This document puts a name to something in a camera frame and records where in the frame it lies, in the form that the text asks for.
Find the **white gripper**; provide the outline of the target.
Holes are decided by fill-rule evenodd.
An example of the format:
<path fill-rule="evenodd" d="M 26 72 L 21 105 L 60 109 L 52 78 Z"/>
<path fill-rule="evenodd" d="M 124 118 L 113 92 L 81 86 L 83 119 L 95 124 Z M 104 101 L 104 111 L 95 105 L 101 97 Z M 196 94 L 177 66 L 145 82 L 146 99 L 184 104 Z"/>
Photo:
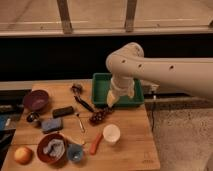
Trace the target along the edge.
<path fill-rule="evenodd" d="M 111 108 L 121 96 L 134 97 L 134 80 L 129 77 L 113 75 L 111 78 L 110 91 L 107 95 L 107 105 Z"/>

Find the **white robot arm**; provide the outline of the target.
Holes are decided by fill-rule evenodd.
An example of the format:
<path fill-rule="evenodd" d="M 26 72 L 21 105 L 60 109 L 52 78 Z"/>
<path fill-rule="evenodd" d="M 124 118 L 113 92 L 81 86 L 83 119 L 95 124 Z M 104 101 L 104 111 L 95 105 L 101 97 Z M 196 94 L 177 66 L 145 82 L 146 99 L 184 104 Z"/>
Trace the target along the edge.
<path fill-rule="evenodd" d="M 173 86 L 187 94 L 213 101 L 213 58 L 146 58 L 135 42 L 112 52 L 106 59 L 112 74 L 107 105 L 121 96 L 134 96 L 134 78 Z"/>

